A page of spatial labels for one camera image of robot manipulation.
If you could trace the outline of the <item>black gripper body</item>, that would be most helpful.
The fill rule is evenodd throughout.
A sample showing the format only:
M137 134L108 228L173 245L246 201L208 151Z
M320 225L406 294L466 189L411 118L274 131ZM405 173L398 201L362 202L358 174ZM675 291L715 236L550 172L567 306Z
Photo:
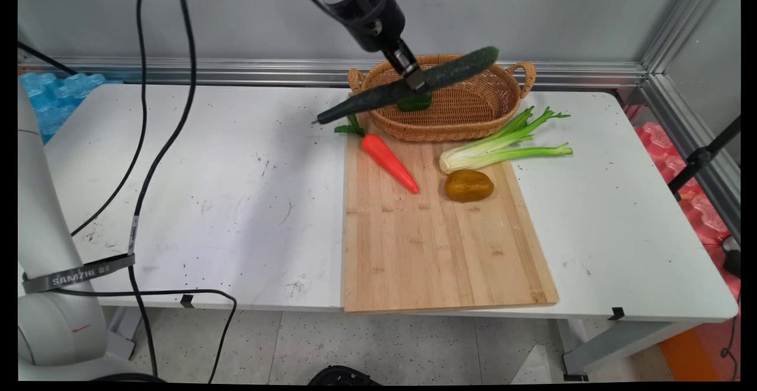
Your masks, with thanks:
M343 20L343 26L363 51L408 53L401 38L405 14L396 0L340 0L332 4L332 12Z

